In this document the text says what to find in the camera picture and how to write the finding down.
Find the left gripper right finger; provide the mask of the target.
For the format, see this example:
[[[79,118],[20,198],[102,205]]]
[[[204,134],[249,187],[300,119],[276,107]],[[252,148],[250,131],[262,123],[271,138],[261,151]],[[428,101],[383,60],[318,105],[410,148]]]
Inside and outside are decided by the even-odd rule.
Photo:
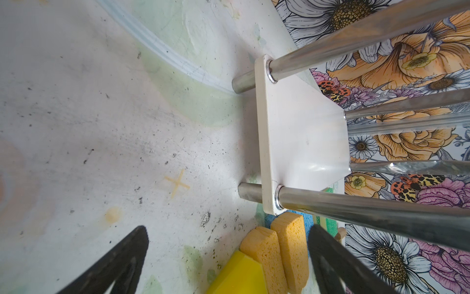
[[[318,225],[307,240],[314,274],[322,294],[344,294],[346,285],[354,294],[394,294],[396,291],[377,277],[345,247]]]

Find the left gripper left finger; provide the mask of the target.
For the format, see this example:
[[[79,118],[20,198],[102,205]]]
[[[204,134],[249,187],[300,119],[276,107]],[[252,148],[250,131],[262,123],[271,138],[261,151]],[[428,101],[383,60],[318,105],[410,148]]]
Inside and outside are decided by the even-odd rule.
[[[108,251],[61,294],[134,294],[149,247],[146,227],[140,225]]]

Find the yellow sponge front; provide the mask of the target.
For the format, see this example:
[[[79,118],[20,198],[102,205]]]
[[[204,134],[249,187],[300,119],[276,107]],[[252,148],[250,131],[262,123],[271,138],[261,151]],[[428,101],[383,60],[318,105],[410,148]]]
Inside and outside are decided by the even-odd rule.
[[[235,251],[207,294],[267,294],[262,265],[253,258]]]

